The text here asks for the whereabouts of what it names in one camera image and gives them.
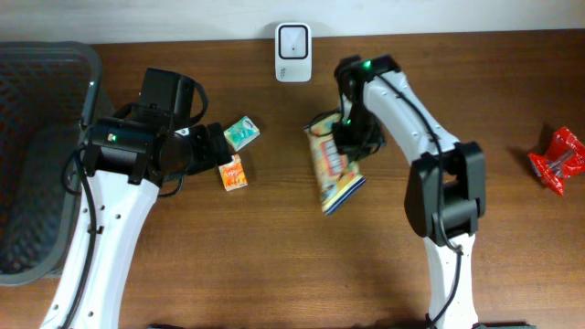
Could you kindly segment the orange tissue pack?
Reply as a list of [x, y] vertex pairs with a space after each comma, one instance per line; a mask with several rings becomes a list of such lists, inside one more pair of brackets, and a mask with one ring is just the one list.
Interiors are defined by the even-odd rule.
[[234, 154], [229, 163], [220, 165], [218, 170], [226, 191], [232, 191], [248, 185], [248, 180], [238, 154]]

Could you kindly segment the teal tissue pack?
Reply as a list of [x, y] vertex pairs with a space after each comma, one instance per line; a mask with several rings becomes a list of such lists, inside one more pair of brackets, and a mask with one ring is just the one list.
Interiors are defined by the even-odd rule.
[[260, 135], [260, 129], [248, 116], [244, 116], [224, 132], [228, 144], [235, 152], [245, 147]]

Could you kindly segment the yellow wet wipes bag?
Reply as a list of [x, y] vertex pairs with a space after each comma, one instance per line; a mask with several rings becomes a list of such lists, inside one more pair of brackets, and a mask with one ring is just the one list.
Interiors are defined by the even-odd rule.
[[337, 152], [333, 125], [339, 117], [336, 111], [325, 112], [304, 127], [320, 191], [321, 209], [326, 215], [335, 213], [366, 182], [358, 164]]

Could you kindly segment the red snack bag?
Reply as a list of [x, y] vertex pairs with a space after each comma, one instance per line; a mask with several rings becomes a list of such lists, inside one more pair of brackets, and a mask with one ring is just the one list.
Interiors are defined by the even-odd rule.
[[543, 155], [528, 158], [540, 182], [559, 196], [564, 196], [567, 179], [584, 172], [584, 145], [568, 127], [553, 133]]

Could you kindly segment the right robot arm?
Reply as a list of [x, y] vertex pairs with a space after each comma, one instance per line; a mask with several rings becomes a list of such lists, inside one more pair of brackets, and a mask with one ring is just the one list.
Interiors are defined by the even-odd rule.
[[443, 128], [389, 55], [344, 58], [334, 76], [343, 113], [333, 130], [338, 152], [360, 161], [390, 135], [409, 164], [404, 208], [429, 264], [427, 327], [478, 327], [472, 253], [486, 209], [482, 148]]

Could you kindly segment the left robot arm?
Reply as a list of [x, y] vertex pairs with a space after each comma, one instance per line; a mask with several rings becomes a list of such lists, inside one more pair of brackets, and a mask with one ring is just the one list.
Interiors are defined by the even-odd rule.
[[73, 155], [80, 212], [45, 328], [116, 328], [134, 250], [165, 182], [182, 183], [230, 162], [217, 122], [172, 123], [102, 118]]

